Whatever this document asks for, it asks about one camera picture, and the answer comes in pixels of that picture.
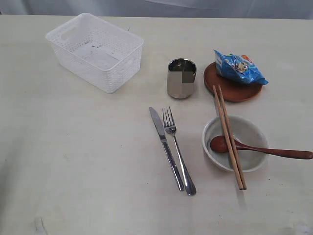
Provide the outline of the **silver metal fork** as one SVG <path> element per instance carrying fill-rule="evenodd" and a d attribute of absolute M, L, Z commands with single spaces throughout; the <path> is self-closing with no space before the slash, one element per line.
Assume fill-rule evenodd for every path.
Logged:
<path fill-rule="evenodd" d="M 174 144 L 175 144 L 176 151 L 177 151 L 178 158 L 179 158 L 179 162 L 180 162 L 180 167 L 181 167 L 182 174 L 183 174 L 184 187 L 185 187 L 186 193 L 189 196 L 193 196 L 196 194 L 197 190 L 196 190 L 196 187 L 193 183 L 193 180 L 191 179 L 191 176 L 190 176 L 189 171 L 186 167 L 184 159 L 181 155 L 181 151 L 180 151 L 180 148 L 179 148 L 179 145 L 177 142 L 177 138 L 176 138 L 177 128 L 175 125 L 175 121 L 173 118 L 171 108 L 169 106 L 162 108 L 162 117 L 163 117 L 163 124 L 164 124 L 164 128 L 165 128 L 166 133 L 171 135 L 173 137 L 173 140 L 174 140 Z"/>

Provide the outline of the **silver metal table knife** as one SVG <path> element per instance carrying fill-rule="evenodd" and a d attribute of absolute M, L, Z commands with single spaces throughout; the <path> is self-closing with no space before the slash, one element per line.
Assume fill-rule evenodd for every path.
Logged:
<path fill-rule="evenodd" d="M 173 172 L 173 176 L 174 176 L 174 179 L 175 179 L 175 181 L 177 183 L 179 191 L 184 191 L 184 184 L 183 184 L 183 181 L 181 179 L 179 170 L 178 170 L 178 168 L 176 166 L 175 160 L 174 160 L 174 158 L 172 156 L 171 150 L 169 148 L 169 145 L 168 145 L 168 142 L 167 142 L 167 139 L 166 139 L 166 136 L 165 136 L 165 130 L 164 130 L 163 124 L 162 124 L 162 122 L 160 120 L 160 117 L 159 117 L 157 111 L 153 107 L 149 107 L 149 112 L 150 112 L 152 121 L 153 121 L 153 123 L 155 125 L 155 128 L 157 130 L 157 133 L 159 135 L 159 138 L 160 138 L 161 144 L 163 146 L 163 149 L 164 149 L 164 151 L 166 153 L 166 156 L 167 156 L 170 168 L 171 168 L 171 170 Z"/>

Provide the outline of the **clear glass cup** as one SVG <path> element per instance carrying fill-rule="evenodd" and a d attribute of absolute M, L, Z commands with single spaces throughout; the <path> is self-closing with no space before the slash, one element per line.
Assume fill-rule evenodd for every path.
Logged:
<path fill-rule="evenodd" d="M 185 99 L 194 92 L 197 73 L 195 63 L 189 59 L 177 58 L 168 65 L 167 94 L 175 99 Z"/>

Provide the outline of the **wooden chopstick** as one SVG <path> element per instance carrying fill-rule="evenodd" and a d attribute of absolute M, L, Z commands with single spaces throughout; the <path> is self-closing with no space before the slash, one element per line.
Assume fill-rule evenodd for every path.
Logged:
<path fill-rule="evenodd" d="M 237 167 L 237 163 L 236 163 L 236 158 L 234 156 L 232 144 L 231 144 L 230 137 L 229 137 L 229 132 L 227 130 L 227 125 L 226 125 L 224 111 L 223 111 L 223 107 L 222 107 L 222 103 L 221 103 L 221 99 L 220 99 L 220 94 L 219 94 L 219 92 L 217 92 L 215 85 L 213 86 L 213 91 L 214 91 L 216 106 L 218 108 L 218 112 L 219 112 L 219 116 L 220 116 L 220 120 L 221 120 L 221 124 L 222 124 L 222 129 L 224 132 L 224 137 L 225 137 L 227 147 L 228 147 L 228 152 L 230 155 L 231 163 L 232 163 L 233 170 L 235 172 L 236 180 L 238 183 L 238 187 L 240 190 L 243 190 L 243 184 L 241 181 L 241 177 L 239 175 L 239 171 L 238 171 L 238 167 Z"/>
<path fill-rule="evenodd" d="M 243 184 L 243 190 L 246 190 L 246 181 L 245 181 L 245 178 L 244 178 L 244 175 L 243 175 L 242 165 L 241 165 L 240 158 L 239 158 L 238 151 L 237 151 L 237 147 L 236 147 L 236 144 L 235 144 L 235 139 L 233 137 L 233 132 L 232 132 L 232 129 L 231 129 L 230 120 L 229 120 L 227 109 L 226 109 L 226 106 L 225 106 L 223 92 L 221 90 L 220 85 L 218 85 L 218 88 L 219 88 L 220 99 L 221 99 L 221 103 L 222 103 L 222 107 L 223 107 L 223 111 L 224 111 L 224 116 L 225 116 L 225 121 L 226 121 L 226 125 L 227 125 L 227 130 L 229 132 L 229 137 L 230 137 L 230 141 L 231 141 L 231 144 L 232 144 L 232 149 L 233 149 L 233 152 L 234 152 L 234 156 L 236 158 L 236 163 L 237 163 L 239 175 L 241 177 L 241 181 L 242 181 L 242 184 Z"/>

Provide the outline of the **brown wooden spoon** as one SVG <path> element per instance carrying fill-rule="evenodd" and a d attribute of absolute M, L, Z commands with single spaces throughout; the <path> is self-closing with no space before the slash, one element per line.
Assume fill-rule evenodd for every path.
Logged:
<path fill-rule="evenodd" d="M 257 152 L 262 152 L 266 154 L 292 158 L 292 159 L 311 160 L 313 158 L 313 153 L 310 151 L 260 148 L 260 147 L 253 147 L 253 146 L 243 144 L 237 140 L 235 140 L 234 142 L 235 142 L 237 150 L 257 151 Z M 227 147 L 225 137 L 224 136 L 214 137 L 210 142 L 210 148 L 213 151 L 218 152 L 218 153 L 228 152 L 228 147 Z"/>

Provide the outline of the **white perforated plastic basket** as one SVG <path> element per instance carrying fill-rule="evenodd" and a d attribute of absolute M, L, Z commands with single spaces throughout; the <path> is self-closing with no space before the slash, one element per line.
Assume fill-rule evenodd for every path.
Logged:
<path fill-rule="evenodd" d="M 45 38 L 60 65 L 108 94 L 140 70 L 143 39 L 90 13 L 74 17 Z"/>

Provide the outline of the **brown round plate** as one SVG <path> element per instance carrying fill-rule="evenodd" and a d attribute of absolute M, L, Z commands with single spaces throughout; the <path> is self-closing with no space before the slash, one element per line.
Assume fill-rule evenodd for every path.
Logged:
<path fill-rule="evenodd" d="M 215 62 L 208 65 L 203 74 L 204 85 L 208 91 L 214 94 L 213 86 L 218 90 L 218 85 L 223 92 L 224 100 L 229 102 L 243 102 L 257 96 L 263 85 L 241 84 L 217 75 Z"/>

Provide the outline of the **cream floral ceramic bowl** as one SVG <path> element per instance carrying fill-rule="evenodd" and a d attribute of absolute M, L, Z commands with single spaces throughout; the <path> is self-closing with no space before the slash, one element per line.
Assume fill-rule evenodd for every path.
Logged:
<path fill-rule="evenodd" d="M 235 140 L 250 146 L 268 148 L 266 137 L 255 124 L 234 115 L 231 115 L 229 120 Z M 233 172 L 229 154 L 217 153 L 210 148 L 211 140 L 222 134 L 222 124 L 219 117 L 208 122 L 201 137 L 203 151 L 205 156 L 219 169 Z M 268 155 L 260 152 L 241 150 L 239 151 L 239 157 L 243 172 L 246 173 L 258 170 L 266 162 Z"/>

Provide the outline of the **blue snack bag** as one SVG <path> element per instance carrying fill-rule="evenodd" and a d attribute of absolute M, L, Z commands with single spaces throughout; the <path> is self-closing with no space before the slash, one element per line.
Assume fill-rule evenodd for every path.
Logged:
<path fill-rule="evenodd" d="M 222 54 L 215 52 L 216 74 L 240 84 L 267 85 L 258 67 L 246 55 Z"/>

